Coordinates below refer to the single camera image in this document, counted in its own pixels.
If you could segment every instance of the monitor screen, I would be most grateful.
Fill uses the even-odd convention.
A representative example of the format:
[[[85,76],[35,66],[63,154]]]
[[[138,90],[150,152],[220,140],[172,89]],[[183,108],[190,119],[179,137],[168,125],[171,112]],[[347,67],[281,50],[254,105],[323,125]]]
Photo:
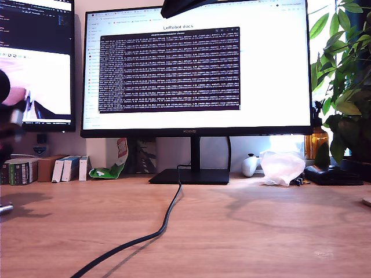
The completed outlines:
[[[86,13],[83,137],[310,133],[305,0]]]
[[[74,3],[0,1],[0,69],[10,80],[6,105],[24,98],[26,131],[73,131]]]

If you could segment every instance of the monitor stand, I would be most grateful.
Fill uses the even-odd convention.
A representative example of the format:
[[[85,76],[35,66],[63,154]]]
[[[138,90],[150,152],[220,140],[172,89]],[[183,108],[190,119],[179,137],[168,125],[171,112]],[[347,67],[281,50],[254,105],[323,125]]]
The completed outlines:
[[[182,184],[227,184],[228,169],[200,169],[200,137],[191,137],[191,168],[180,169]],[[149,180],[151,184],[178,184],[178,170],[166,169]]]

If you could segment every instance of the monitor base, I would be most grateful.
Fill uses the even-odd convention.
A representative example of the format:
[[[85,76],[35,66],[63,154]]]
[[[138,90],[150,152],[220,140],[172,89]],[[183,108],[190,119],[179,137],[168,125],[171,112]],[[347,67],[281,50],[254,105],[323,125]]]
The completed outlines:
[[[192,171],[180,169],[182,184],[215,184],[225,185],[230,181],[228,169],[201,169]],[[151,184],[178,184],[178,170],[166,169],[149,180]]]

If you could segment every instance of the wooden desk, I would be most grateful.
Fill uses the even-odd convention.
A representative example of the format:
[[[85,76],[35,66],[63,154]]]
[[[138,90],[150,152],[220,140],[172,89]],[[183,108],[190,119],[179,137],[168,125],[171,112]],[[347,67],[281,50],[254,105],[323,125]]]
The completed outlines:
[[[1,186],[1,277],[70,277],[157,231],[177,185],[148,177]],[[185,185],[162,237],[84,277],[371,277],[371,186]]]

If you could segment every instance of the black cable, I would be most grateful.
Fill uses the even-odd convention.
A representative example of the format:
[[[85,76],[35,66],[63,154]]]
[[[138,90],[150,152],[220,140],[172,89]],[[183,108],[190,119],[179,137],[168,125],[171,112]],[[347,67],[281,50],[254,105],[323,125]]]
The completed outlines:
[[[180,182],[180,171],[179,171],[179,167],[190,167],[190,165],[178,165],[176,167],[176,169],[178,170],[179,188],[178,188],[178,191],[176,192],[176,194],[175,194],[172,202],[170,203],[168,210],[166,211],[165,218],[163,220],[163,223],[162,223],[162,226],[160,227],[160,229],[157,232],[152,233],[152,234],[150,234],[148,236],[143,236],[143,237],[140,237],[138,239],[134,239],[131,242],[127,242],[127,243],[125,243],[123,245],[120,245],[120,246],[118,246],[116,248],[113,248],[111,251],[106,252],[102,256],[96,258],[94,261],[88,263],[86,266],[84,266],[82,269],[80,269],[74,275],[72,275],[71,278],[80,278],[86,272],[88,272],[89,270],[91,270],[92,268],[94,268],[96,265],[98,265],[99,263],[103,262],[105,259],[108,259],[109,257],[115,255],[116,253],[119,253],[120,251],[122,251],[122,250],[124,250],[126,248],[129,248],[131,246],[134,246],[134,245],[136,245],[138,243],[145,242],[147,240],[153,239],[153,238],[161,235],[164,232],[164,230],[166,229],[166,227],[168,225],[168,220],[169,220],[170,212],[173,209],[173,206],[175,204],[175,201],[178,198],[178,195],[179,195],[179,193],[181,191],[181,187],[182,187],[182,184]]]
[[[227,136],[227,143],[228,143],[228,172],[231,171],[231,159],[232,159],[232,146],[231,146],[231,138]]]

